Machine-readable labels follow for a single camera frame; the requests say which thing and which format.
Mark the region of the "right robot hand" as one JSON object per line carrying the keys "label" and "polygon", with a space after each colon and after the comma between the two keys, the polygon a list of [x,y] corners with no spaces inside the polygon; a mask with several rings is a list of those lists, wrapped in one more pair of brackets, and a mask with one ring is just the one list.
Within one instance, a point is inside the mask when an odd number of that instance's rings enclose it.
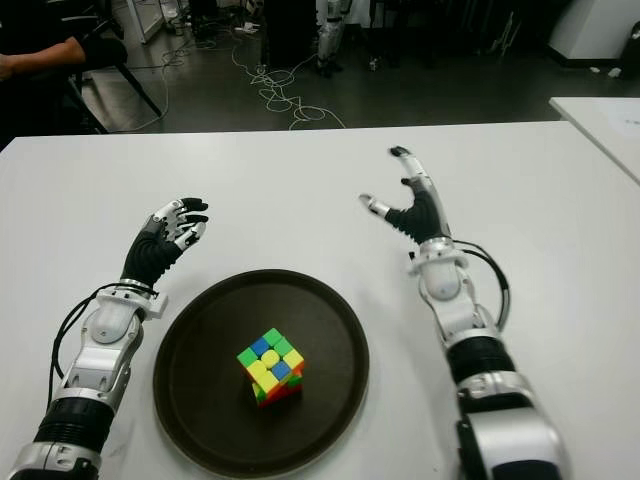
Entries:
{"label": "right robot hand", "polygon": [[413,194],[411,206],[393,208],[369,194],[360,194],[360,202],[370,213],[382,218],[417,245],[434,238],[450,238],[451,231],[439,194],[421,162],[402,146],[390,147],[389,153],[405,169],[406,176],[401,179],[401,184]]}

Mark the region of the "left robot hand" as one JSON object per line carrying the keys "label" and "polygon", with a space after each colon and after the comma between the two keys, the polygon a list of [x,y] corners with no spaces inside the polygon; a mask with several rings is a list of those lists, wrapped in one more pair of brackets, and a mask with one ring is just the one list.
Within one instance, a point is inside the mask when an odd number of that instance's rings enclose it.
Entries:
{"label": "left robot hand", "polygon": [[209,217],[200,198],[175,199],[151,214],[127,253],[121,281],[151,288],[183,253],[200,241]]}

